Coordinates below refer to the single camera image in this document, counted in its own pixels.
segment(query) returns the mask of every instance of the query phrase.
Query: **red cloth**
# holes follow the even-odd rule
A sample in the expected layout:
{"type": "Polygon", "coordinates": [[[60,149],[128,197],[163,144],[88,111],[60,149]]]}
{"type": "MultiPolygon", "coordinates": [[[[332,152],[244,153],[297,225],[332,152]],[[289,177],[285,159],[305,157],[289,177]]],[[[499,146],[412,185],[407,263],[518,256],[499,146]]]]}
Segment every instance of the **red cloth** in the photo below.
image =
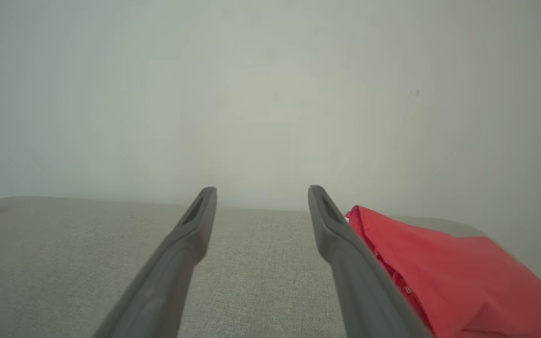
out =
{"type": "Polygon", "coordinates": [[[541,338],[541,280],[489,238],[346,217],[437,338],[541,338]]]}

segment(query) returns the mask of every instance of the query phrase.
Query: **red and white cloth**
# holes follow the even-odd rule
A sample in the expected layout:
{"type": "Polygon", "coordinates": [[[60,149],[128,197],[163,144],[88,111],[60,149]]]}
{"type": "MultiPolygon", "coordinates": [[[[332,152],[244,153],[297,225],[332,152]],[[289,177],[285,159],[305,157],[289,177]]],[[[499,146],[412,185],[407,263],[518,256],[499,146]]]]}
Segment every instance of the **red and white cloth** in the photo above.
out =
{"type": "Polygon", "coordinates": [[[541,338],[541,280],[489,238],[346,217],[437,338],[541,338]]]}

